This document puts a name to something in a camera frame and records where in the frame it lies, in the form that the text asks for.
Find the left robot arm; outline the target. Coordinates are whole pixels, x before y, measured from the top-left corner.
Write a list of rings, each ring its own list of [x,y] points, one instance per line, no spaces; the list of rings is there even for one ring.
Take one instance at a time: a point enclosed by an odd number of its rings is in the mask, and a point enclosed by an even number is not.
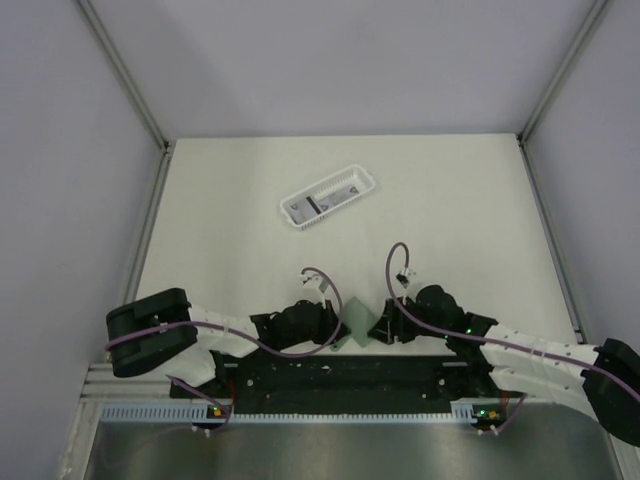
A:
[[[120,306],[106,315],[105,350],[117,378],[152,371],[178,378],[205,396],[226,387],[214,355],[242,359],[258,349],[303,358],[335,344],[350,330],[331,302],[299,300],[281,311],[230,317],[191,303],[171,288]]]

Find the green card holder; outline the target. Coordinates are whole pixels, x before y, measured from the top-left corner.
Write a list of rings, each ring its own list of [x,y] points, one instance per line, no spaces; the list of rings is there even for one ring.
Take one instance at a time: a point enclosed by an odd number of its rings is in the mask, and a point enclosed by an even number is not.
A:
[[[347,333],[336,337],[330,346],[331,351],[337,352],[348,343],[355,343],[360,348],[365,348],[371,343],[372,339],[368,336],[368,332],[377,319],[361,300],[357,297],[349,299],[341,311],[341,319]]]

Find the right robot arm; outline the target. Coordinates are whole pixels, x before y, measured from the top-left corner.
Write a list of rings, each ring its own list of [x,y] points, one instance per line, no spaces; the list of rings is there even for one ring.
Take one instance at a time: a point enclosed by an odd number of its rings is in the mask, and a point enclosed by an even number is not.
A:
[[[639,444],[639,355],[620,340],[597,346],[528,335],[464,310],[439,285],[422,288],[415,298],[387,299],[368,335],[387,345],[441,338],[470,366],[466,380],[474,393],[498,389],[545,399]]]

